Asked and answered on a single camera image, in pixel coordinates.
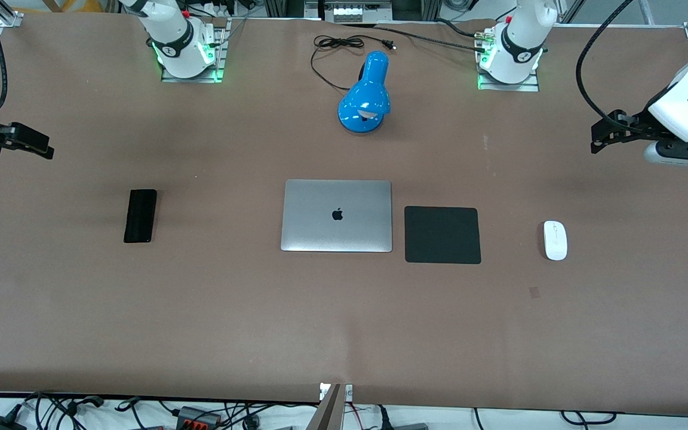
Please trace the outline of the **black orange connector block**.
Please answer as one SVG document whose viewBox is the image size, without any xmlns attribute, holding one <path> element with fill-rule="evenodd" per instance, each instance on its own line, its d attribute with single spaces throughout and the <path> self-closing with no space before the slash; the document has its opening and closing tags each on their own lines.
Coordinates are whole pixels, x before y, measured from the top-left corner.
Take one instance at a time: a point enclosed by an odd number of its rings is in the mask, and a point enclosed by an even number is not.
<svg viewBox="0 0 688 430">
<path fill-rule="evenodd" d="M 175 430 L 217 430 L 221 422 L 218 413 L 183 406 L 178 409 Z"/>
</svg>

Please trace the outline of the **white computer mouse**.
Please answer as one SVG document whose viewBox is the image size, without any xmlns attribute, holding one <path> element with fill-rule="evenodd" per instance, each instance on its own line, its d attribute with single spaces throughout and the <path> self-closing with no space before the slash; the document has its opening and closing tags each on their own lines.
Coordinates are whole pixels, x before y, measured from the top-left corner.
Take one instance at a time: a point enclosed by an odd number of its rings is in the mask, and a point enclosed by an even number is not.
<svg viewBox="0 0 688 430">
<path fill-rule="evenodd" d="M 565 226 L 556 220 L 543 223 L 543 247 L 547 259 L 562 261 L 569 250 Z"/>
</svg>

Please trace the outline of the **blue desk lamp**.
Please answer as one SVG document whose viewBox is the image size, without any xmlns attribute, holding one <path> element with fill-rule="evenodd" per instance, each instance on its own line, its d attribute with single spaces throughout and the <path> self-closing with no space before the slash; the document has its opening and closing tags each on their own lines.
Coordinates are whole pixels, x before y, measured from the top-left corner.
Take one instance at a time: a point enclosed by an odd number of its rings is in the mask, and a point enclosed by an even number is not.
<svg viewBox="0 0 688 430">
<path fill-rule="evenodd" d="M 372 133 L 390 114 L 391 100 L 385 85 L 388 68 L 389 57 L 385 52 L 368 53 L 360 79 L 339 102 L 339 122 L 350 133 Z"/>
</svg>

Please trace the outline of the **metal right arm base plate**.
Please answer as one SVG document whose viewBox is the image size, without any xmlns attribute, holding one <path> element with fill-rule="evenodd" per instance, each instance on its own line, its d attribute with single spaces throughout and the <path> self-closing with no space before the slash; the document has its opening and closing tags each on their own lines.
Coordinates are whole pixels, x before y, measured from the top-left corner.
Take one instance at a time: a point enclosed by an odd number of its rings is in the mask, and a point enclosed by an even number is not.
<svg viewBox="0 0 688 430">
<path fill-rule="evenodd" d="M 163 82 L 221 82 L 229 31 L 198 17 L 188 17 L 188 30 L 177 41 L 153 41 Z"/>
</svg>

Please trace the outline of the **white power strip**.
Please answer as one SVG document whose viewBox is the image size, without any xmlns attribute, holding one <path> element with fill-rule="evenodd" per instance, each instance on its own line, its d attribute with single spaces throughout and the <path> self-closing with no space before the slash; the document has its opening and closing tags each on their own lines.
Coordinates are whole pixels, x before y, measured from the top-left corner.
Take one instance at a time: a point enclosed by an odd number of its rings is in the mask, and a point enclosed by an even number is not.
<svg viewBox="0 0 688 430">
<path fill-rule="evenodd" d="M 391 0 L 325 0 L 325 19 L 338 24 L 377 24 L 393 19 Z"/>
</svg>

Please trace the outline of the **black smartphone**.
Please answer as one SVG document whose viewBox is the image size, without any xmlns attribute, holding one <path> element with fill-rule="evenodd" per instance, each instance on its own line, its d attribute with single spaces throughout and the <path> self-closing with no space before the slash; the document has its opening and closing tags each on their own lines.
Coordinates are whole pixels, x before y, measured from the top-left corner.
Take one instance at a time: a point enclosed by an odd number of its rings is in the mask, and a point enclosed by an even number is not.
<svg viewBox="0 0 688 430">
<path fill-rule="evenodd" d="M 130 191 L 123 237 L 124 243 L 151 242 L 157 201 L 158 191 L 155 189 L 133 189 Z"/>
</svg>

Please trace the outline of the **silver closed laptop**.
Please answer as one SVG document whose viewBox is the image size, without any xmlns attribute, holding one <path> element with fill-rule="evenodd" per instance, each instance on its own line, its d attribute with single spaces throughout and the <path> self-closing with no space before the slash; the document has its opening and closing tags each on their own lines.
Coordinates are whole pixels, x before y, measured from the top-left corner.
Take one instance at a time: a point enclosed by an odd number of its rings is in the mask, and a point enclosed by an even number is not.
<svg viewBox="0 0 688 430">
<path fill-rule="evenodd" d="M 392 183 L 289 179 L 279 247 L 283 251 L 390 253 Z"/>
</svg>

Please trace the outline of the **black mouse pad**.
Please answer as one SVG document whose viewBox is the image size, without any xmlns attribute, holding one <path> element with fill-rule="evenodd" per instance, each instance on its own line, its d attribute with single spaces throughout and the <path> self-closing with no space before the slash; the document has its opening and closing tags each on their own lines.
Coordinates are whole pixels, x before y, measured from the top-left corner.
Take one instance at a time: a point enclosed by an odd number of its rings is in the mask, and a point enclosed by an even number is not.
<svg viewBox="0 0 688 430">
<path fill-rule="evenodd" d="M 478 210 L 467 207 L 404 207 L 405 261 L 481 263 Z"/>
</svg>

